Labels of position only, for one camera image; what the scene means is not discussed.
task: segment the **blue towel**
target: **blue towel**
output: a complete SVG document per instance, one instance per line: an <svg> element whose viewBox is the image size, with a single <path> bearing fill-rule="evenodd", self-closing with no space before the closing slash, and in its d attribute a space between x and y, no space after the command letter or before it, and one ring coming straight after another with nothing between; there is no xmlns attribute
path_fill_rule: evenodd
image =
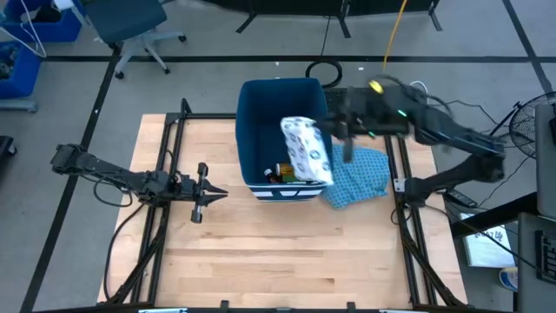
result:
<svg viewBox="0 0 556 313"><path fill-rule="evenodd" d="M327 187L322 196L336 209L344 209L351 203L387 195L388 156L377 150L354 147L353 161L344 163L342 150L342 144L333 147L334 185Z"/></svg>

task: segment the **office chair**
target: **office chair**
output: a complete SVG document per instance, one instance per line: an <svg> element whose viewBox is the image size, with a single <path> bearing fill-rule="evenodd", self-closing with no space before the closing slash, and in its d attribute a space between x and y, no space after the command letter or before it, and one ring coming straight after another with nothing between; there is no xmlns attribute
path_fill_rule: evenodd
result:
<svg viewBox="0 0 556 313"><path fill-rule="evenodd" d="M123 67L141 48L153 56L164 73L170 73L156 53L153 42L177 37L183 43L187 38L180 31L156 31L156 26L167 19L158 0L89 0L83 4L98 36L105 43L115 47L116 43L127 41L130 45L116 65L115 78L123 78Z"/></svg>

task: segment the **blue bin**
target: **blue bin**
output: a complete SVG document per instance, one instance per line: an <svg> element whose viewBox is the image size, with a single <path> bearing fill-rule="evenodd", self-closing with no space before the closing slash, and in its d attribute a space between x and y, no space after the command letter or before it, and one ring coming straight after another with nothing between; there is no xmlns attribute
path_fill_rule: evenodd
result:
<svg viewBox="0 0 556 313"><path fill-rule="evenodd" d="M0 99L26 97L33 93L36 76L38 75L38 68L39 65L41 65L39 58L19 42L0 43L0 47L9 44L18 46L19 53L14 62L11 77L9 79L0 80ZM0 54L0 58L2 59L7 57L8 56Z"/></svg>
<svg viewBox="0 0 556 313"><path fill-rule="evenodd" d="M29 11L38 9L41 6L49 5L51 0L24 0L25 5ZM79 1L74 0L76 7L82 14L85 10ZM25 8L21 4L21 0L8 0L6 6L3 8L3 13L6 16L2 22L4 27L11 35L17 37L23 42L31 43L33 39L29 34L22 29L21 16L25 14ZM35 35L29 23L24 23L23 27L30 33ZM81 29L81 22L77 19L76 15L71 10L63 10L62 18L56 23L33 23L36 34L43 43L61 43L73 42L79 35Z"/></svg>
<svg viewBox="0 0 556 313"><path fill-rule="evenodd" d="M235 140L243 180L262 201L308 200L326 188L325 183L269 183L265 169L288 163L289 155L280 121L283 117L320 118L327 114L322 87L314 78L287 78L246 82L240 93ZM332 163L332 139L322 133Z"/></svg>

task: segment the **gray floor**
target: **gray floor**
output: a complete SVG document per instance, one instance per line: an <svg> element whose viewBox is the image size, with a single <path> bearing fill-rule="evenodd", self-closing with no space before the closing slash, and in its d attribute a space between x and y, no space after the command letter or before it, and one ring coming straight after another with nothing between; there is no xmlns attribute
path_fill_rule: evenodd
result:
<svg viewBox="0 0 556 313"><path fill-rule="evenodd" d="M513 0L535 52L556 56L556 22L550 0ZM320 54L327 19L323 17L257 17L241 34L235 29L245 14L196 1L165 5L169 20L159 30L183 30L188 42L161 43L164 56L314 55ZM434 30L427 15L406 14L400 24L393 55L403 56L525 56L501 1L442 0L438 18L444 31ZM327 55L382 55L395 14L347 20L352 38L345 39L337 20L328 32ZM48 43L52 56L107 56L110 50L83 29L75 43ZM98 157L129 166L142 114L175 111L186 97L196 112L234 112L239 89L246 80L300 77L308 63L169 63L164 75L156 63L130 63L126 78L113 80L89 148ZM95 102L106 63L42 64L33 95L36 114L0 113L0 134L16 139L19 153L0 183L0 303L4 311L19 310L36 261L56 212L66 177L50 171L48 162L58 143L78 143ZM381 72L379 63L343 63L341 86L363 86ZM556 64L543 64L556 83ZM517 101L542 94L528 63L389 63L387 73L410 82L423 81L429 91L447 101L460 99L483 105L501 120ZM326 66L314 69L322 82L334 79ZM479 110L453 105L459 123L477 130L493 127ZM434 148L439 170L465 154ZM525 156L507 150L506 172ZM35 310L93 305L96 302L109 238L117 210L92 196L91 184L79 181L56 245ZM495 184L467 183L458 189L481 202ZM535 163L527 160L517 174L484 206L523 196L535 189ZM498 283L497 270L469 268L460 242L460 256L469 302L479 308L510 310L512 294Z"/></svg>

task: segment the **wooden table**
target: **wooden table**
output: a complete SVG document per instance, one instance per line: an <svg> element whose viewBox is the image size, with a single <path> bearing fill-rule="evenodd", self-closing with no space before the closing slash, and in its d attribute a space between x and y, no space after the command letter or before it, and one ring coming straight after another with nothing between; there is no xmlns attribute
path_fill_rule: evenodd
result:
<svg viewBox="0 0 556 313"><path fill-rule="evenodd" d="M142 117L131 170L156 167L163 122L164 115ZM381 138L358 139L358 144L385 149ZM408 140L407 149L414 176L435 173L430 148ZM196 177L199 162L209 166L209 181L229 196L203 211L202 224L189 221L192 203L172 203L156 306L217 307L229 300L231 307L251 308L338 309L346 302L355 302L358 309L410 308L400 234L390 222L391 186L389 196L342 211L321 198L262 203L242 180L235 120L187 120L178 169ZM403 173L401 163L398 169ZM428 203L444 209L440 196L431 196ZM135 208L121 209L118 224ZM143 210L116 239L111 294L136 265L145 216ZM430 263L466 302L446 216L422 209L421 220ZM420 301L425 303L422 272L415 268Z"/></svg>

